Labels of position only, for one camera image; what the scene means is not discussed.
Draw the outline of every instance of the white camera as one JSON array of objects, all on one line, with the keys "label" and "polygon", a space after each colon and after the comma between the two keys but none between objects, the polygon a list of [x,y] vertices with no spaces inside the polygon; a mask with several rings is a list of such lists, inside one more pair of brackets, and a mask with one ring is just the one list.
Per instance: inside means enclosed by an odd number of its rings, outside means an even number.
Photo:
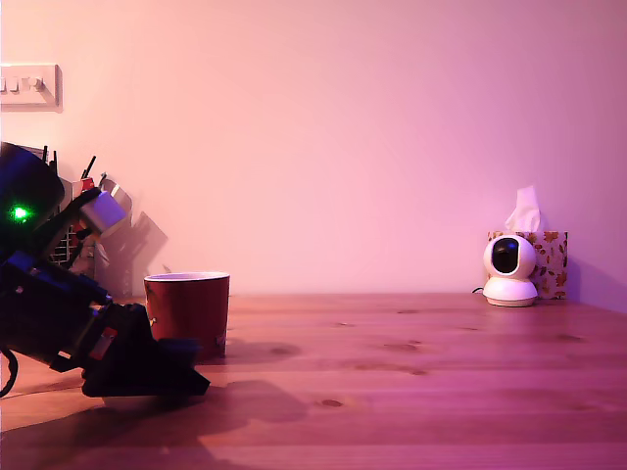
[{"label": "white camera", "polygon": [[536,251],[516,235],[502,235],[492,240],[483,253],[483,264],[490,279],[483,295],[493,306],[530,306],[538,297],[529,280],[536,265]]}]

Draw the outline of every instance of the tissue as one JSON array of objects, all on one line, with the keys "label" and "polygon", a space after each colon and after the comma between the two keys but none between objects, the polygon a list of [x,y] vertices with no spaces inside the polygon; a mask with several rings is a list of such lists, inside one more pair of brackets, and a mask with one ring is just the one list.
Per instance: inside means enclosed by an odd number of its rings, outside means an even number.
[{"label": "tissue", "polygon": [[513,232],[538,232],[543,229],[536,189],[533,186],[518,190],[516,208],[506,220],[506,229]]}]

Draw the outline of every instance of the cable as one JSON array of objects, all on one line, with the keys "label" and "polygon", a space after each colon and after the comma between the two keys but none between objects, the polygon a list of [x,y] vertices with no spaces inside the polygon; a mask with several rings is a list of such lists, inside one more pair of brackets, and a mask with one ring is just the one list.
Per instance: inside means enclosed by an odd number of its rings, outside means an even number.
[{"label": "cable", "polygon": [[29,392],[29,393],[26,393],[26,394],[11,395],[10,397],[6,397],[5,399],[3,399],[3,401],[10,400],[10,399],[18,399],[19,397],[28,397],[30,395],[48,394],[50,392],[62,392],[64,390],[79,390],[80,388],[81,388],[81,386],[77,385],[75,387],[64,387],[63,389],[41,390],[41,391],[38,391],[38,392]]},{"label": "cable", "polygon": [[18,359],[16,358],[16,355],[13,354],[13,352],[6,346],[0,346],[0,353],[9,359],[9,372],[11,374],[9,380],[7,381],[7,385],[0,390],[0,398],[2,398],[11,392],[13,385],[16,383],[16,379],[18,378]]}]

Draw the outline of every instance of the tissue box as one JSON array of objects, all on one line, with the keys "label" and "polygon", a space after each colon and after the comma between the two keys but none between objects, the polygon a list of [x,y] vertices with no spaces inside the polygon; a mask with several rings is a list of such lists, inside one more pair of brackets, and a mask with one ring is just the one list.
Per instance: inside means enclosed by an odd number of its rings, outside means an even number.
[{"label": "tissue box", "polygon": [[530,276],[540,299],[565,299],[568,275],[568,232],[488,232],[488,242],[501,235],[518,235],[536,249],[536,267]]}]

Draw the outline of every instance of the green led light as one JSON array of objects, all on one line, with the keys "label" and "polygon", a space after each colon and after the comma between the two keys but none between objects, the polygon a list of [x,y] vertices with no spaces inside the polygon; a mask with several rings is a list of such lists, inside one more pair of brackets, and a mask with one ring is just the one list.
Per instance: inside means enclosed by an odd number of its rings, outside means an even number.
[{"label": "green led light", "polygon": [[24,208],[16,208],[13,212],[13,216],[16,220],[25,220],[28,217],[28,211]]}]

